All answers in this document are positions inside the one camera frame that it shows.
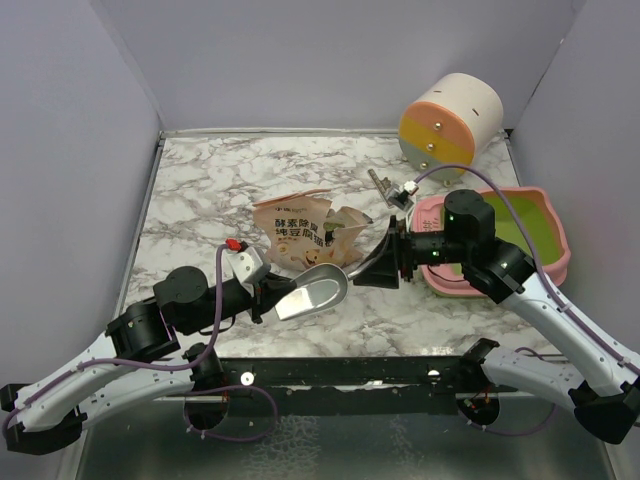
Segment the grey metal litter scoop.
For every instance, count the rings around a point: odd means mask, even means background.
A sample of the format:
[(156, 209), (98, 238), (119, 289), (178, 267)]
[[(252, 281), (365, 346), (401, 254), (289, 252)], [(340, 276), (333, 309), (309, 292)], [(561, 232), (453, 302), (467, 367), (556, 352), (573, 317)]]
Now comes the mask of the grey metal litter scoop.
[(384, 252), (388, 238), (384, 237), (376, 248), (353, 271), (323, 263), (314, 266), (294, 279), (296, 288), (274, 307), (280, 321), (289, 321), (318, 314), (339, 305), (351, 284)]

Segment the pink cat litter bag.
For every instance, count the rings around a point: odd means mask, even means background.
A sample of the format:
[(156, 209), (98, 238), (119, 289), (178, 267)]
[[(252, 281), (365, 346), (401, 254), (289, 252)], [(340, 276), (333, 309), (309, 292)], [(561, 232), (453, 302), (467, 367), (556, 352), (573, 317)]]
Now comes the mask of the pink cat litter bag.
[(352, 207), (333, 209), (329, 192), (312, 189), (253, 205), (254, 223), (270, 241), (272, 263), (304, 271), (325, 263), (345, 267), (363, 257), (355, 240), (373, 220)]

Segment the metal bag sealing clip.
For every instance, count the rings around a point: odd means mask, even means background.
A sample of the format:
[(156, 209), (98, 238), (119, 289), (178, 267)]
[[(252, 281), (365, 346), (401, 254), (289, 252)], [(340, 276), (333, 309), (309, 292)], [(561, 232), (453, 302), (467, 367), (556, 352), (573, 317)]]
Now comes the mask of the metal bag sealing clip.
[(380, 178), (374, 169), (368, 169), (367, 174), (383, 201), (387, 202), (387, 193), (391, 189), (391, 181), (387, 177)]

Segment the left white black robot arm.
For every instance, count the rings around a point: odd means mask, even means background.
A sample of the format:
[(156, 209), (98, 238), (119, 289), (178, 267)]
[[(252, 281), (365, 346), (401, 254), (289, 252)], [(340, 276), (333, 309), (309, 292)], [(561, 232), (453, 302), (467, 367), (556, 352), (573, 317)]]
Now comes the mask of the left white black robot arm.
[(259, 318), (295, 287), (294, 280), (272, 273), (248, 291), (237, 279), (209, 286), (196, 267), (172, 271), (151, 298), (130, 305), (54, 374), (2, 387), (7, 449), (46, 455), (138, 403), (166, 395), (227, 395), (228, 376), (214, 349), (221, 322), (245, 311)]

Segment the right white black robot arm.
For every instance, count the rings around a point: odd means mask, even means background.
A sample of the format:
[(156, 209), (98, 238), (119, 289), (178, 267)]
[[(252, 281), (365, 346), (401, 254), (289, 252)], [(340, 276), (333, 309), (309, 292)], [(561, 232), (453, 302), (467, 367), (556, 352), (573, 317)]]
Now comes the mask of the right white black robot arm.
[(488, 339), (462, 357), (469, 390), (505, 386), (573, 413), (596, 438), (620, 444), (639, 419), (639, 355), (599, 328), (554, 287), (531, 252), (495, 233), (495, 210), (473, 190), (444, 199), (440, 231), (411, 232), (392, 218), (383, 240), (351, 274), (358, 286), (396, 289), (420, 266), (458, 264), (464, 279), (516, 313), (567, 359), (557, 365), (521, 355)]

